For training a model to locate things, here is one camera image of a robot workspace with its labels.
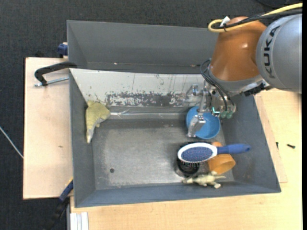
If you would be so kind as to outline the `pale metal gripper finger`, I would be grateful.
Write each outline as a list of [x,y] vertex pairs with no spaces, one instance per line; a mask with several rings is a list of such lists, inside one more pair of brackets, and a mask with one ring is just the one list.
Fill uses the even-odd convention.
[[200,92],[197,84],[191,85],[191,87],[186,91],[184,97],[184,104],[196,104],[198,102]]
[[188,121],[188,133],[190,138],[196,137],[196,132],[200,131],[203,125],[206,123],[203,115],[193,115]]

